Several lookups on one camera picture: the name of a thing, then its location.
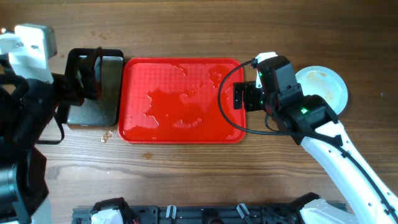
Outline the white plate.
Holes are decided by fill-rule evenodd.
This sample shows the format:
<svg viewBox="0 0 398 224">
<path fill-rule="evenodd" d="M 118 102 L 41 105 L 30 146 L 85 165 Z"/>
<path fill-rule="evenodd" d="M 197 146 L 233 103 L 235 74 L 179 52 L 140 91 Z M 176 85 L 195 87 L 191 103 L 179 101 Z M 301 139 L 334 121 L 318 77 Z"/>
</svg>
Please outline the white plate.
<svg viewBox="0 0 398 224">
<path fill-rule="evenodd" d="M 322 66 L 305 67 L 295 74 L 305 96 L 322 97 L 336 114 L 348 103 L 348 89 L 343 79 L 333 70 Z"/>
</svg>

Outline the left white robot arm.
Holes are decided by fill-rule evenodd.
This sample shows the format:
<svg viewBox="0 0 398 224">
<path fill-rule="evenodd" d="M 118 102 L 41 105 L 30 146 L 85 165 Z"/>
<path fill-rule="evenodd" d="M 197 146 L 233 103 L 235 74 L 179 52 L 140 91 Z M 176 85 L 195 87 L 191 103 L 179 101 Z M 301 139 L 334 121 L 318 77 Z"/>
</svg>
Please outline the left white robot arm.
<svg viewBox="0 0 398 224">
<path fill-rule="evenodd" d="M 52 82 L 23 78 L 8 71 L 1 90 L 1 222 L 32 223 L 34 213 L 47 198 L 46 157 L 36 144 L 57 143 L 41 140 L 51 119 L 61 125 L 64 105 L 81 106 L 86 99 L 101 96 L 101 66 L 104 50 L 73 49 L 63 75 L 51 73 Z"/>
</svg>

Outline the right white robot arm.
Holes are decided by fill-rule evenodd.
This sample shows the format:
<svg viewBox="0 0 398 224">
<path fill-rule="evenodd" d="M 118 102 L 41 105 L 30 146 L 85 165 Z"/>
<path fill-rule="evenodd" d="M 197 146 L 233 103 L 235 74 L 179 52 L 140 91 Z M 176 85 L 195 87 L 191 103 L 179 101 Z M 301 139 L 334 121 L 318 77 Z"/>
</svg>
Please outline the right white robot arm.
<svg viewBox="0 0 398 224">
<path fill-rule="evenodd" d="M 304 94 L 291 62 L 274 52 L 248 62 L 256 69 L 252 82 L 234 84 L 234 108 L 266 112 L 277 129 L 258 135 L 290 136 L 326 171 L 353 213 L 333 208 L 307 194 L 294 205 L 302 223 L 397 223 L 395 196 L 355 148 L 338 113 L 318 94 Z"/>
</svg>

